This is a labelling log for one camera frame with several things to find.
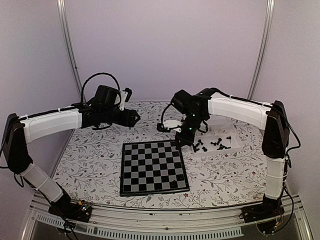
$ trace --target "table surface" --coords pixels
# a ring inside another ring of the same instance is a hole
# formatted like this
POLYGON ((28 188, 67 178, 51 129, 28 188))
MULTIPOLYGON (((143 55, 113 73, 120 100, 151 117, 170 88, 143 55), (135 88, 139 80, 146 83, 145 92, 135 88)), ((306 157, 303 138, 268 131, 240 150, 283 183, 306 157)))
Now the table surface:
MULTIPOLYGON (((190 191, 174 194, 120 197, 123 143, 174 139, 174 132, 161 133, 156 127, 165 102, 130 102, 141 120, 135 127, 113 125, 106 130, 91 128, 74 131, 57 166, 53 179, 73 199, 95 204, 134 208, 186 209, 233 206, 261 201, 266 187, 267 162, 258 128, 232 119, 244 144, 242 151, 207 157, 192 157, 189 147, 182 155, 190 191)), ((181 119, 170 107, 165 119, 181 119)))

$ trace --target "black cable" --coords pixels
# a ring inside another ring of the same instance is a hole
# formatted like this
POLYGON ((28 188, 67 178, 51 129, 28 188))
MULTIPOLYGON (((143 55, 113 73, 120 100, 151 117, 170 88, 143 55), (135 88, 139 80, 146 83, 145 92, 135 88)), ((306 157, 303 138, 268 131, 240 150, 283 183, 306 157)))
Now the black cable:
POLYGON ((114 81, 115 81, 115 84, 116 84, 116 86, 117 86, 117 88, 118 88, 118 91, 119 91, 119 97, 120 97, 120 102, 119 102, 119 104, 121 103, 121 94, 120 94, 120 86, 119 86, 119 83, 118 83, 118 81, 117 81, 117 79, 112 75, 112 74, 110 74, 110 73, 107 73, 107 72, 98 72, 98 73, 96 73, 96 74, 93 74, 91 77, 89 77, 85 82, 84 82, 84 84, 83 84, 83 86, 82 86, 82 89, 81 89, 81 99, 80 99, 80 103, 84 103, 84 92, 85 92, 85 87, 86 87, 86 85, 87 85, 87 83, 91 80, 91 79, 93 79, 94 77, 96 77, 96 76, 99 76, 99 75, 107 75, 107 76, 109 76, 109 77, 111 77, 114 81))
POLYGON ((164 125, 164 116, 165 116, 165 112, 168 110, 168 108, 172 105, 172 103, 170 102, 163 110, 162 114, 161 114, 161 125, 164 125))
POLYGON ((15 182, 16 182, 20 187, 24 188, 24 187, 25 187, 24 179, 22 178, 21 175, 19 175, 19 176, 20 176, 21 182, 19 182, 18 179, 16 178, 16 174, 15 174, 15 173, 13 174, 13 178, 14 178, 15 182))
POLYGON ((291 199, 291 202, 292 202, 292 210, 291 210, 291 214, 290 214, 288 220, 285 222, 284 225, 282 225, 281 228, 276 229, 276 230, 275 230, 275 233, 277 233, 277 232, 281 231, 282 229, 284 229, 285 226, 290 222, 290 220, 291 220, 291 218, 292 218, 292 216, 293 216, 293 214, 294 214, 294 209, 295 209, 295 201, 294 201, 293 197, 289 194, 289 191, 287 190, 287 187, 285 186, 285 184, 283 184, 283 189, 284 189, 285 193, 286 193, 286 194, 290 197, 290 199, 291 199))
MULTIPOLYGON (((72 232, 73 236, 75 237, 75 239, 76 239, 76 240, 79 240, 79 238, 77 237, 77 235, 76 235, 76 233, 74 232, 73 228, 70 226, 69 221, 68 221, 65 217, 63 217, 63 216, 60 215, 59 211, 56 210, 56 208, 51 204, 50 200, 47 198, 47 196, 46 196, 42 191, 38 190, 38 192, 42 194, 42 196, 43 196, 43 197, 45 198, 45 200, 50 204, 50 206, 54 209, 54 211, 55 211, 57 214, 59 214, 60 218, 62 218, 62 220, 63 220, 64 223, 65 223, 65 225, 64 225, 64 230, 65 230, 65 231, 67 230, 67 229, 66 229, 66 225, 67 225, 67 226, 69 227, 69 229, 71 230, 71 232, 72 232)), ((72 238, 70 238, 70 237, 68 236, 68 233, 67 233, 65 236, 66 236, 69 240, 72 240, 72 238)))
POLYGON ((104 127, 94 127, 92 128, 92 130, 104 130, 104 129, 108 129, 112 126, 112 123, 108 126, 104 126, 104 127))

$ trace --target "white tray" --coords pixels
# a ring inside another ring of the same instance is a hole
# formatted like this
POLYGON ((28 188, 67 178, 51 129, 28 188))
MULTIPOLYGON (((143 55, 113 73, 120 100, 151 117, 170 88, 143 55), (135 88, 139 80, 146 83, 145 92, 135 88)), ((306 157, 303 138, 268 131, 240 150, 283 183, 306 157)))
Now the white tray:
POLYGON ((199 149, 197 152, 194 152, 193 148, 191 147, 194 158, 234 153, 239 152, 243 149, 244 144, 241 141, 236 129, 231 124, 230 119, 225 117, 223 117, 223 119, 221 117, 217 119, 217 117, 215 116, 213 119, 211 117, 211 119, 207 123, 207 133, 200 133, 199 131, 197 131, 195 134, 194 145, 198 143, 198 140, 201 140, 203 142, 203 145, 200 144, 197 147, 197 149, 199 149), (216 143, 219 138, 221 138, 220 144, 231 148, 218 150, 219 144, 216 146, 211 144, 211 142, 216 143))

